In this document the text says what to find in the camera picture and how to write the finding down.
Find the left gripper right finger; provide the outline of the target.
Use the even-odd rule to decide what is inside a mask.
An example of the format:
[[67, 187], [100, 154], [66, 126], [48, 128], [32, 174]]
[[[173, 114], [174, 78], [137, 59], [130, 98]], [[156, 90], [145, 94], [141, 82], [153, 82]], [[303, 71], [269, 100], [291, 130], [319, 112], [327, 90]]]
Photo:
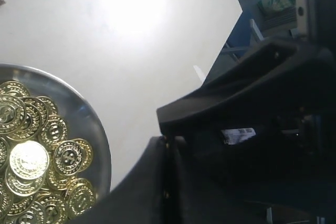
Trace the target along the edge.
[[157, 109], [163, 135], [184, 135], [218, 124], [243, 124], [265, 118], [284, 74], [285, 62], [296, 53], [292, 41], [271, 39], [250, 48], [240, 62], [192, 93]]

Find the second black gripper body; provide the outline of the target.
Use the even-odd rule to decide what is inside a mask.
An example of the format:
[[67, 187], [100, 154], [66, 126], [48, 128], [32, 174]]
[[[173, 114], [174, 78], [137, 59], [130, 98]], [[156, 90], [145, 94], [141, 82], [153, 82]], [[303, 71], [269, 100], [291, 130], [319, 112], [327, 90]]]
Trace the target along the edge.
[[254, 129], [246, 140], [227, 141], [213, 165], [201, 158], [216, 185], [228, 196], [292, 206], [335, 223], [335, 39], [292, 42], [297, 51], [284, 64], [272, 113], [188, 132], [188, 147], [208, 147], [213, 131]]

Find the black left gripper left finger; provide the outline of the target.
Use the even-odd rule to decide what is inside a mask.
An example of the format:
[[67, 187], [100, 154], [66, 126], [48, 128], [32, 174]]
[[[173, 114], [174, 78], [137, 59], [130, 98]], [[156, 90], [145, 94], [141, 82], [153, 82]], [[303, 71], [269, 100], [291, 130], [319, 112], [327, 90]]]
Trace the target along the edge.
[[142, 156], [109, 195], [70, 223], [165, 223], [163, 137], [153, 137]]

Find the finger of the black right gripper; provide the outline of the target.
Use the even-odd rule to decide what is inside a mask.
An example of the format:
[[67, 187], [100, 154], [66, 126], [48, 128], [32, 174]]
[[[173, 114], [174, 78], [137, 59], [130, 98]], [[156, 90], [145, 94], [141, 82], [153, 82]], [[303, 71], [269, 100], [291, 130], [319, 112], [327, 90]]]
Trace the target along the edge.
[[232, 199], [201, 170], [186, 141], [170, 139], [181, 223], [262, 223], [253, 211]]

